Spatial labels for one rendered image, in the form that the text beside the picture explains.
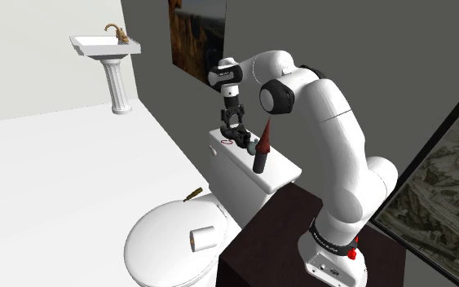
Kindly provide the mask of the brown landscape wall picture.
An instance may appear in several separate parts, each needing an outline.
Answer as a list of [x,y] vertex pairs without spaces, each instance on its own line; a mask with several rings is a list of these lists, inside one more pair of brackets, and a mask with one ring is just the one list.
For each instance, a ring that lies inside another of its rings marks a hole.
[[172,64],[209,84],[223,58],[227,0],[167,0]]

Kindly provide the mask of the black framed grey picture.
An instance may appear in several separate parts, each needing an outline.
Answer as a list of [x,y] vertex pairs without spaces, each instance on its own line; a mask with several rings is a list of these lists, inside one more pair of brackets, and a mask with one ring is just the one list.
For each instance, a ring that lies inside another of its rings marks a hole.
[[371,221],[459,287],[459,102]]

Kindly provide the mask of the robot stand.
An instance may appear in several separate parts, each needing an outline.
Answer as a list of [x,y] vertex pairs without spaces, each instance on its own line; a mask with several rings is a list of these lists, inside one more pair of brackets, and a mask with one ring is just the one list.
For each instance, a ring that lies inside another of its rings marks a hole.
[[[298,252],[321,207],[321,199],[294,183],[280,188],[219,256],[216,287],[330,287],[306,272]],[[404,287],[404,247],[366,226],[358,248],[366,287]]]

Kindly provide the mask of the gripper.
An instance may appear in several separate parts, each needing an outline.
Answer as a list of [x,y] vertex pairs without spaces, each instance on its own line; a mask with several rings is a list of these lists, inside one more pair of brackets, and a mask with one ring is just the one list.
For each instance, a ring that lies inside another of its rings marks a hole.
[[243,123],[243,116],[245,115],[245,107],[243,104],[240,104],[238,96],[224,97],[223,98],[225,109],[220,111],[221,120],[225,123],[227,128],[230,128],[230,119],[232,113],[236,113],[238,117],[238,123]]

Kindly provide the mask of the dark red cone topped bottle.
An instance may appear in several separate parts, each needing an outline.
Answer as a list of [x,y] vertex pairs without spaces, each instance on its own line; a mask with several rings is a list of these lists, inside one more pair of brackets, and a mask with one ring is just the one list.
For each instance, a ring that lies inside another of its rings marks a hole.
[[255,174],[261,174],[264,171],[267,155],[270,150],[270,120],[267,120],[263,134],[255,146],[256,154],[254,156],[253,164],[253,172]]

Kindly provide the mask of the white toilet paper roll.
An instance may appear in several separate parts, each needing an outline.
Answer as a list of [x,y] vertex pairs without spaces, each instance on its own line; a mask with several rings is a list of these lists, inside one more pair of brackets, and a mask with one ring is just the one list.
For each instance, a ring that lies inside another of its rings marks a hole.
[[214,226],[201,227],[189,232],[190,246],[193,252],[210,249],[218,244],[218,233]]

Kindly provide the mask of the white pedestal sink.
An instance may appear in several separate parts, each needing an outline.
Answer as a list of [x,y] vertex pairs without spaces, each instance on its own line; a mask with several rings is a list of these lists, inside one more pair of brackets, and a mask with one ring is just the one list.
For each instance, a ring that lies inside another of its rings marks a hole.
[[107,24],[104,31],[115,28],[114,36],[70,36],[73,49],[80,55],[98,60],[104,68],[112,102],[112,112],[117,115],[130,113],[132,107],[126,96],[121,75],[121,60],[128,55],[141,53],[140,44],[129,38],[122,27]]

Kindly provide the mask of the black lumpy object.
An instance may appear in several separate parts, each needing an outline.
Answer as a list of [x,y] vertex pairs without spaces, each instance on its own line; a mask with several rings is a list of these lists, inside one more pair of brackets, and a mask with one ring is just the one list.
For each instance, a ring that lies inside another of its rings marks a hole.
[[236,127],[220,126],[220,132],[226,139],[234,140],[239,148],[249,149],[251,134],[243,124]]

